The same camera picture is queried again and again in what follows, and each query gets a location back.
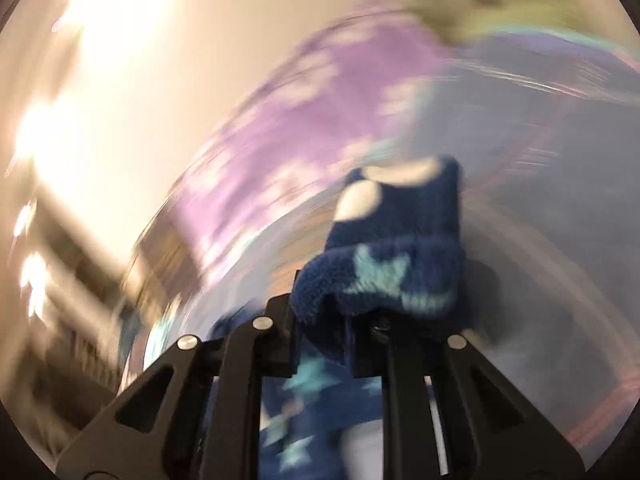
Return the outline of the navy fleece star garment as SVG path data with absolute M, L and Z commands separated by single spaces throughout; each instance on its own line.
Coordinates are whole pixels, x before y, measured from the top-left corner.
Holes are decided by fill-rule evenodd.
M 322 252 L 296 278 L 296 374 L 262 383 L 259 478 L 345 479 L 344 434 L 383 414 L 382 382 L 348 366 L 350 321 L 376 308 L 438 320 L 458 298 L 461 168 L 452 157 L 352 171 Z

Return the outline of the purple floral pillow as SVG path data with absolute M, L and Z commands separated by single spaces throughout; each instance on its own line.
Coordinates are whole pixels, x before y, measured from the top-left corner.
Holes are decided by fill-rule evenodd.
M 416 11 L 387 0 L 366 1 L 299 44 L 214 129 L 171 191 L 169 210 L 205 283 L 380 148 L 447 56 Z

